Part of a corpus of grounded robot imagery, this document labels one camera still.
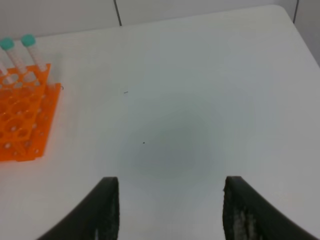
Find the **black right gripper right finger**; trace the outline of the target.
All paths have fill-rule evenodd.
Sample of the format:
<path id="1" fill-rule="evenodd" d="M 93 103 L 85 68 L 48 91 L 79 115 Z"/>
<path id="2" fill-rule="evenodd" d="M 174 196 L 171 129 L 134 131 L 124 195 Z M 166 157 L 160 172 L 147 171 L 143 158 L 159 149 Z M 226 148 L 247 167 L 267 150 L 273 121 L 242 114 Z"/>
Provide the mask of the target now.
<path id="1" fill-rule="evenodd" d="M 227 176 L 222 211 L 227 240 L 315 240 L 240 176 Z"/>

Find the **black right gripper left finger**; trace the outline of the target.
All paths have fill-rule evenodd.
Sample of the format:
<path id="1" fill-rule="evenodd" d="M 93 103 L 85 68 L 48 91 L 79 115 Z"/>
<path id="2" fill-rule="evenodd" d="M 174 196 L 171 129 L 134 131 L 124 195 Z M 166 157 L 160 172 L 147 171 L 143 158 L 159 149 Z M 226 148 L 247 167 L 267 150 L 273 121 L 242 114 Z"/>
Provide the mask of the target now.
<path id="1" fill-rule="evenodd" d="M 119 181 L 104 177 L 41 240 L 117 240 L 120 229 Z"/>

